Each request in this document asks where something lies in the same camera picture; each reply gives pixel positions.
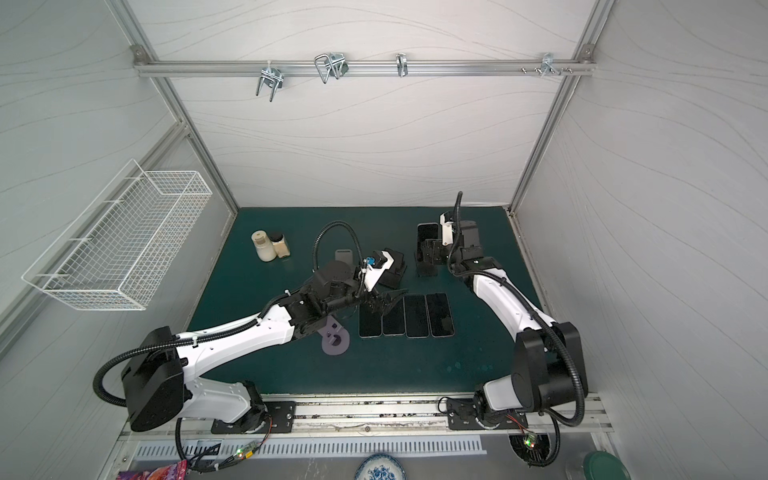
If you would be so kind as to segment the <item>phone with light green frame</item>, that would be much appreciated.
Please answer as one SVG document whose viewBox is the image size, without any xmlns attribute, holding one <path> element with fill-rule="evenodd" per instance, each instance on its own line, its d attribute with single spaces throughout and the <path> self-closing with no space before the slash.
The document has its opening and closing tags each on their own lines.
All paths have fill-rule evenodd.
<svg viewBox="0 0 768 480">
<path fill-rule="evenodd" d="M 361 338 L 377 338 L 382 335 L 381 313 L 368 306 L 361 306 L 359 311 L 358 333 Z"/>
</svg>

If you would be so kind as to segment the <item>phone with dark frame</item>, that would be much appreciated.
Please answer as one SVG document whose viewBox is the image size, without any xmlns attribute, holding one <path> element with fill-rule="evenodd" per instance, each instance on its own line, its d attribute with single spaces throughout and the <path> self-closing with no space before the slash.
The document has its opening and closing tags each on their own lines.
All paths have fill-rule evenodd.
<svg viewBox="0 0 768 480">
<path fill-rule="evenodd" d="M 405 306 L 401 299 L 382 315 L 382 333 L 385 336 L 400 336 L 405 334 L 405 329 Z"/>
</svg>

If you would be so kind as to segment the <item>phone with cracked screen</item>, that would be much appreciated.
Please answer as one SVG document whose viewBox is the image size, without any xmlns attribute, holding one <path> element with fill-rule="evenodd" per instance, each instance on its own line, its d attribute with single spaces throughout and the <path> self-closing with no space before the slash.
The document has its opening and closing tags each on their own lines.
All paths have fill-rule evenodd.
<svg viewBox="0 0 768 480">
<path fill-rule="evenodd" d="M 445 293 L 428 294 L 426 304 L 431 335 L 435 338 L 453 336 L 455 325 L 448 296 Z"/>
</svg>

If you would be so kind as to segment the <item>phone with purple frame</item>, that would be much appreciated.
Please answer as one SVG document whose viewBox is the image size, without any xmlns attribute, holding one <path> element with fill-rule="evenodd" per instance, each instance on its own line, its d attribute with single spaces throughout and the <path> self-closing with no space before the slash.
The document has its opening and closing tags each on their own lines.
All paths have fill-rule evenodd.
<svg viewBox="0 0 768 480">
<path fill-rule="evenodd" d="M 417 243 L 424 241 L 439 241 L 441 238 L 442 227 L 439 223 L 420 223 L 417 225 Z"/>
</svg>

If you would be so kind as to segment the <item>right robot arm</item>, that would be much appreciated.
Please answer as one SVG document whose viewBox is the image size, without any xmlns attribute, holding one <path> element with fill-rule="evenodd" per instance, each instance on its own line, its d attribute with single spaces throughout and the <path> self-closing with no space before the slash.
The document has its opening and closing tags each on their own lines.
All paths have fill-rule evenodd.
<svg viewBox="0 0 768 480">
<path fill-rule="evenodd" d="M 558 322 L 513 284 L 502 265 L 484 254 L 475 222 L 455 223 L 449 214 L 417 226 L 417 273 L 434 276 L 444 265 L 500 320 L 514 340 L 511 372 L 488 381 L 474 394 L 475 421 L 495 428 L 508 414 L 540 413 L 557 426 L 584 419 L 588 380 L 581 336 Z"/>
</svg>

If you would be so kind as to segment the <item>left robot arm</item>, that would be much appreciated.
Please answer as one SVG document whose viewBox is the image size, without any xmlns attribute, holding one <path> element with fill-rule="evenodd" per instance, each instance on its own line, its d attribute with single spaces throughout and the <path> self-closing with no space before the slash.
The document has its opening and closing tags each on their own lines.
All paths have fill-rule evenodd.
<svg viewBox="0 0 768 480">
<path fill-rule="evenodd" d="M 132 431 L 153 430 L 180 417 L 219 420 L 244 430 L 256 427 L 265 411 L 249 382 L 223 383 L 204 374 L 272 346 L 310 336 L 348 307 L 391 310 L 403 296 L 404 266 L 382 251 L 353 269 L 331 261 L 294 290 L 273 299 L 264 311 L 196 332 L 150 332 L 142 352 L 121 373 Z"/>
</svg>

